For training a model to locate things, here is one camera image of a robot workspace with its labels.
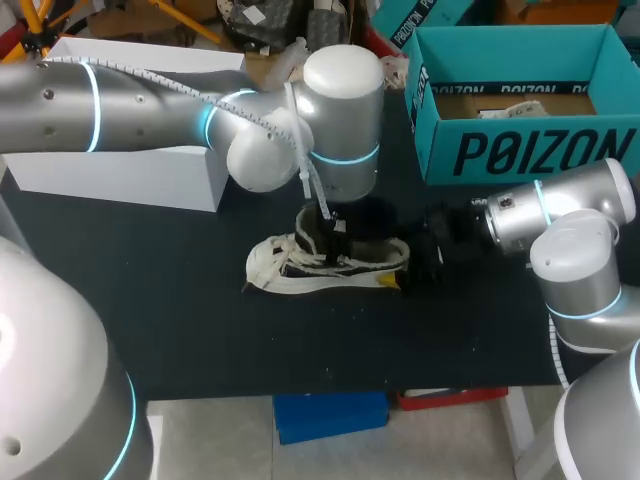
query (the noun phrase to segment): white cable wrap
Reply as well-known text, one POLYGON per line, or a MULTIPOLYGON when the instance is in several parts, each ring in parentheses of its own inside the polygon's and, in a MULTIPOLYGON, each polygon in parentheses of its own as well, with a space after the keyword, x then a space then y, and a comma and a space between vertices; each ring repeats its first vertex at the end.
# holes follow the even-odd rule
POLYGON ((556 333, 556 326, 553 323, 551 315, 549 315, 549 343, 551 344, 551 357, 553 358, 553 363, 556 366, 558 379, 562 384, 562 388, 564 390, 567 390, 569 388, 569 381, 567 380, 567 376, 564 373, 564 368, 562 367, 560 350, 558 350, 558 335, 556 333))
POLYGON ((188 95, 190 97, 198 99, 204 103, 210 103, 211 105, 219 108, 220 110, 224 110, 225 112, 236 115, 237 117, 240 117, 244 120, 247 120, 248 122, 251 122, 255 125, 258 125, 259 127, 264 128, 268 132, 272 133, 276 137, 284 140, 287 144, 289 144, 293 148, 296 156, 303 157, 306 159, 307 168, 309 169, 309 174, 313 182, 314 188, 316 190, 316 195, 318 197, 318 202, 320 203, 320 209, 322 211, 322 215, 323 217, 325 217, 326 220, 331 219, 331 214, 329 212, 329 208, 327 207, 327 201, 325 199, 322 182, 320 181, 318 172, 315 169, 315 166, 313 165, 311 160, 305 155, 304 150, 300 150, 301 148, 303 148, 303 146, 301 144, 298 145, 289 136, 289 134, 286 131, 267 122, 261 117, 254 115, 250 112, 247 112, 246 110, 240 107, 236 107, 235 105, 232 105, 230 103, 217 100, 213 95, 205 95, 203 93, 200 93, 198 90, 194 88, 188 87, 187 85, 184 85, 180 82, 176 82, 175 80, 171 80, 160 74, 150 72, 149 70, 145 70, 144 68, 135 68, 129 65, 121 65, 119 63, 112 62, 109 60, 102 60, 99 58, 92 58, 92 57, 72 57, 72 56, 52 57, 52 58, 45 58, 44 61, 55 62, 55 63, 93 65, 97 67, 109 68, 111 70, 116 70, 118 72, 123 72, 133 77, 143 78, 145 80, 156 83, 158 85, 161 85, 175 92, 182 93, 184 95, 188 95))
MULTIPOLYGON (((284 84, 284 90, 287 97, 287 106, 289 110, 291 110, 291 112, 295 115, 294 118, 298 118, 298 108, 296 106, 296 99, 293 94, 293 86, 290 82, 286 82, 284 84)), ((302 182, 302 186, 304 188, 304 196, 307 199, 311 198, 311 191, 309 189, 309 176, 311 176, 311 181, 313 182, 313 187, 316 191, 316 196, 318 197, 318 203, 320 204, 322 216, 325 220, 330 220, 331 213, 329 212, 329 207, 327 206, 327 199, 324 196, 324 189, 322 187, 322 183, 320 183, 320 177, 313 163, 309 159, 309 156, 304 153, 300 124, 298 122, 293 123, 293 138, 298 145, 298 148, 296 149, 296 155, 298 157, 298 164, 300 165, 300 181, 302 182)))

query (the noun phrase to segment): black and white sneaker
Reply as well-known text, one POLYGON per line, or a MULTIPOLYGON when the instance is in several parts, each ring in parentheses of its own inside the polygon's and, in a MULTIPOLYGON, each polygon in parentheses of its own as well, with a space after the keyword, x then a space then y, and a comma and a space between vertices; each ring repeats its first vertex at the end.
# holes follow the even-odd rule
POLYGON ((247 282, 257 288, 298 295, 334 287, 393 286, 389 276, 409 262, 409 246, 397 238, 351 244, 351 257, 326 265, 326 249, 316 227, 316 210, 305 207, 296 218, 296 232, 267 238, 247 258, 247 282))

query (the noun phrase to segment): robotic arm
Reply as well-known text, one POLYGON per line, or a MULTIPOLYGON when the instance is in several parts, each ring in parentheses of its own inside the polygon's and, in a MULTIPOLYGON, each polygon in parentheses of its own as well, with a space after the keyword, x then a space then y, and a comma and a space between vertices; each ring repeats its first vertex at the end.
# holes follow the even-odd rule
POLYGON ((298 167, 304 173, 309 153, 319 199, 351 202, 375 184, 383 80, 375 55, 352 45, 314 53, 302 82, 274 92, 257 92, 241 72, 157 74, 73 57, 9 65, 0 76, 0 149, 199 145, 257 192, 279 188, 298 167))

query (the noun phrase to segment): black table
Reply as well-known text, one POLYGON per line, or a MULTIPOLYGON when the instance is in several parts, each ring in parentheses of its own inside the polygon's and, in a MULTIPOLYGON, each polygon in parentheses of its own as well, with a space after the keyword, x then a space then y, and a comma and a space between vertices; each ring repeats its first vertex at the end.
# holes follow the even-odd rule
MULTIPOLYGON (((383 132, 376 194, 401 220, 426 201, 495 190, 427 188, 400 95, 386 98, 383 132)), ((456 288, 409 297, 243 294, 251 247, 292 231, 299 182, 257 195, 230 181, 215 214, 20 192, 10 175, 2 193, 36 256, 96 309, 147 399, 557 383, 523 257, 489 257, 458 272, 456 288)), ((623 279, 640 283, 634 244, 640 226, 624 229, 618 254, 623 279)))

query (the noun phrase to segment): shoelace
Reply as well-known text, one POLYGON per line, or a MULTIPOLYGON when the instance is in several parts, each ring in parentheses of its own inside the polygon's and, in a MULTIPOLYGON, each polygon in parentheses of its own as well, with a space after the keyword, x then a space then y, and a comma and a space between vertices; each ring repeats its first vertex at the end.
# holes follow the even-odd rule
POLYGON ((322 265, 325 260, 324 255, 313 255, 307 253, 295 240, 294 234, 281 235, 279 237, 271 238, 271 247, 276 250, 280 249, 280 252, 273 254, 273 263, 262 273, 265 274, 262 277, 262 281, 258 281, 257 272, 256 275, 247 279, 251 283, 260 283, 259 287, 264 287, 267 283, 273 280, 278 274, 282 273, 284 266, 288 261, 291 261, 302 267, 322 265))

